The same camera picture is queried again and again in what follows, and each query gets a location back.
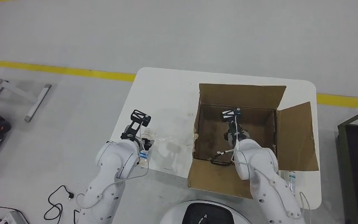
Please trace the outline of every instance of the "brown cardboard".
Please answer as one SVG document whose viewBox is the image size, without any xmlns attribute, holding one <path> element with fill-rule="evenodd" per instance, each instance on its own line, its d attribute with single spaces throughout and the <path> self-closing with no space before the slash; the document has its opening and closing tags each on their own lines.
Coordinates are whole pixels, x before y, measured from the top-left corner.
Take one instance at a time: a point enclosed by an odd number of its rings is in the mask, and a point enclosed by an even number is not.
<svg viewBox="0 0 358 224">
<path fill-rule="evenodd" d="M 280 170 L 318 170 L 310 102 L 277 112 L 277 158 Z"/>
<path fill-rule="evenodd" d="M 252 139 L 274 151 L 280 170 L 318 170 L 310 103 L 278 111 L 285 86 L 199 84 L 200 100 L 194 123 L 193 162 L 188 186 L 238 197 L 251 198 L 249 181 L 242 181 L 234 165 L 210 163 L 217 151 L 230 149 L 223 134 L 228 125 L 222 111 L 240 108 L 240 123 Z M 231 154 L 219 157 L 230 162 Z"/>
<path fill-rule="evenodd" d="M 199 90 L 201 104 L 277 109 L 286 86 L 200 83 Z"/>
</svg>

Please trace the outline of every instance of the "floor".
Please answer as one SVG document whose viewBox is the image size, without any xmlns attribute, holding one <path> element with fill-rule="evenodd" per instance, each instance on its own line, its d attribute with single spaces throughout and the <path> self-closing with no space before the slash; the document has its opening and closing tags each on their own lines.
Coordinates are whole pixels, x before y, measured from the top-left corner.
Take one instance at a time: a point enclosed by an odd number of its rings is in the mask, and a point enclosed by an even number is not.
<svg viewBox="0 0 358 224">
<path fill-rule="evenodd" d="M 296 78 L 318 92 L 358 96 L 357 7 L 334 0 L 12 0 L 0 2 L 0 60 Z M 30 103 L 0 92 L 0 115 L 13 125 L 0 146 L 0 206 L 23 210 L 31 223 L 55 223 L 43 220 L 48 195 L 61 184 L 83 192 L 96 175 L 95 155 L 111 137 L 131 83 L 8 68 L 0 77 L 35 94 L 53 85 L 28 124 Z M 344 223 L 335 141 L 337 125 L 357 112 L 318 105 L 322 204 L 313 224 Z M 54 199 L 65 205 L 62 223 L 71 223 L 76 203 L 63 192 Z M 250 200 L 188 189 L 185 179 L 155 171 L 128 181 L 114 223 L 155 224 L 170 205 L 189 199 L 222 202 L 262 223 Z"/>
</svg>

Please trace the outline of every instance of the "white table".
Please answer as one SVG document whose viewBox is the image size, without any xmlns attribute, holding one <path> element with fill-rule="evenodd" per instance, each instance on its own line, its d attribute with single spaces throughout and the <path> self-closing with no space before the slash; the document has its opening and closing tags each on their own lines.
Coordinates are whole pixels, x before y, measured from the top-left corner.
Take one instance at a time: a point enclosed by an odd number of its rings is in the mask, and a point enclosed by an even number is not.
<svg viewBox="0 0 358 224">
<path fill-rule="evenodd" d="M 154 132 L 156 139 L 151 148 L 149 168 L 187 178 L 192 162 L 199 83 L 285 85 L 287 88 L 279 110 L 310 101 L 319 165 L 316 90 L 311 82 L 303 80 L 142 68 L 130 89 L 111 140 L 120 140 L 124 128 L 130 124 L 134 109 L 146 113 L 152 116 L 148 128 Z M 306 195 L 311 209 L 318 208 L 322 201 L 320 171 L 296 172 L 296 191 Z"/>
</svg>

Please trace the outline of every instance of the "power strip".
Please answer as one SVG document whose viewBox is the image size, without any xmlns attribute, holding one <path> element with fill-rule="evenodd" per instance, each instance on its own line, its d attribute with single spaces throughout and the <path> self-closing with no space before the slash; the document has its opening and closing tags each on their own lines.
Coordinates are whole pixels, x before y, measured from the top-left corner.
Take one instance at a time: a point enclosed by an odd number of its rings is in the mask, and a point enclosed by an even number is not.
<svg viewBox="0 0 358 224">
<path fill-rule="evenodd" d="M 26 224 L 21 214 L 17 211 L 9 212 L 0 224 Z"/>
</svg>

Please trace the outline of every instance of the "white wire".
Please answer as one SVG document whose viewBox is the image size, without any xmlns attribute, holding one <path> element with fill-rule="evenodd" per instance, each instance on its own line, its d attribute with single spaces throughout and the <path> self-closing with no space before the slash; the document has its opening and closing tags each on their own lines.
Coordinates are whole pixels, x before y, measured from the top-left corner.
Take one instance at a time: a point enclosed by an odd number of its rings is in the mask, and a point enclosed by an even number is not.
<svg viewBox="0 0 358 224">
<path fill-rule="evenodd" d="M 246 166 L 249 166 L 249 167 L 251 167 L 254 171 L 259 172 L 259 173 L 262 174 L 262 176 L 264 176 L 268 181 L 270 181 L 270 179 L 269 179 L 265 174 L 263 174 L 263 172 L 261 172 L 261 171 L 258 170 L 256 167 L 252 166 L 251 164 L 247 164 L 247 163 L 245 163 L 245 162 L 234 161 L 234 155 L 235 155 L 236 151 L 239 151 L 239 150 L 238 150 L 238 149 L 239 149 L 239 141 L 238 141 L 238 136 L 237 136 L 238 127 L 237 127 L 236 117 L 237 117 L 237 116 L 235 116 L 236 143 L 235 143 L 235 147 L 233 148 L 234 151 L 233 151 L 233 155 L 232 155 L 232 157 L 231 157 L 231 162 L 234 162 L 234 163 L 237 163 L 237 164 L 244 164 L 244 165 L 246 165 Z M 287 209 L 286 209 L 286 207 L 285 207 L 285 205 L 284 205 L 284 201 L 283 201 L 283 199 L 282 199 L 282 197 L 281 197 L 281 195 L 280 195 L 280 192 L 279 192 L 276 188 L 274 188 L 274 190 L 275 190 L 275 191 L 277 192 L 277 194 L 279 195 L 279 198 L 280 198 L 280 200 L 281 200 L 282 206 L 284 207 L 284 210 L 287 211 Z M 307 202 L 308 209 L 309 209 L 309 211 L 310 211 L 309 224 L 311 224 L 312 211 L 311 211 L 311 208 L 310 208 L 310 206 L 309 206 L 308 200 L 307 200 L 307 198 L 306 198 L 306 196 L 304 195 L 303 192 L 299 192 L 299 194 L 300 194 L 301 203 L 302 203 L 302 209 L 303 209 L 303 210 L 302 210 L 302 216 L 303 216 L 303 214 L 304 214 L 304 203 L 303 203 L 303 197 L 304 197 L 304 199 L 305 199 L 306 202 Z"/>
<path fill-rule="evenodd" d="M 142 140 L 142 123 L 141 123 L 140 126 L 139 126 L 139 137 L 140 137 L 140 140 Z M 146 174 L 148 174 L 148 172 L 149 172 L 149 160 L 148 160 L 148 159 L 147 159 L 147 162 L 148 162 L 148 166 L 147 166 L 147 172 L 145 172 L 145 174 L 139 175 L 139 176 L 133 176 L 132 178 L 126 178 L 126 179 L 123 179 L 123 180 L 119 180 L 119 181 L 116 181 L 116 182 L 113 182 L 113 183 L 107 185 L 107 186 L 104 188 L 104 190 L 102 191 L 102 193 L 97 196 L 97 198 L 99 198 L 99 199 L 98 199 L 98 201 L 97 201 L 94 205 L 91 205 L 91 206 L 88 206 L 88 207 L 81 206 L 81 205 L 78 203 L 78 196 L 79 196 L 79 195 L 83 195 L 83 196 L 84 196 L 84 194 L 82 194 L 82 193 L 78 194 L 78 195 L 76 196 L 77 206 L 80 207 L 80 208 L 82 208 L 82 209 L 93 208 L 96 204 L 98 204 L 98 203 L 102 200 L 103 193 L 104 193 L 105 190 L 106 190 L 107 188 L 109 188 L 110 186 L 112 186 L 112 185 L 114 185 L 114 184 L 118 184 L 118 183 L 125 182 L 125 181 L 127 181 L 127 180 L 131 180 L 131 179 L 135 179 L 135 178 L 141 178 L 141 177 L 146 176 Z"/>
</svg>

